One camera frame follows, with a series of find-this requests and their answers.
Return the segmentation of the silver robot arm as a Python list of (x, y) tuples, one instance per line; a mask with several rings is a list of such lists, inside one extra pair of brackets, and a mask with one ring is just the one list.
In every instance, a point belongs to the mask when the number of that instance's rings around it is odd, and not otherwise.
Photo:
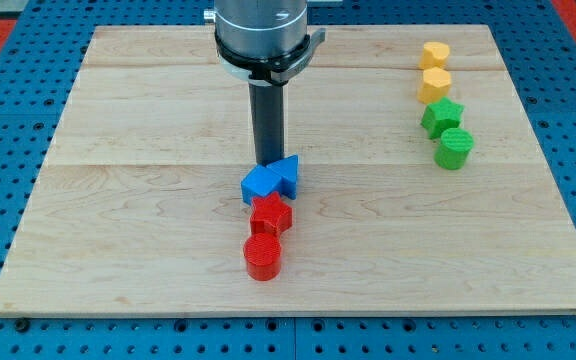
[(283, 159), (283, 87), (314, 49), (306, 0), (215, 0), (214, 38), (226, 72), (248, 84), (256, 162)]

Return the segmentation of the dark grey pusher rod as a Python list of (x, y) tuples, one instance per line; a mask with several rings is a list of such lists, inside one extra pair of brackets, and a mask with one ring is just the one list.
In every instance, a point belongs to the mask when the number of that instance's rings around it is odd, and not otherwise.
[(281, 86), (249, 85), (256, 162), (266, 166), (284, 158), (284, 93)]

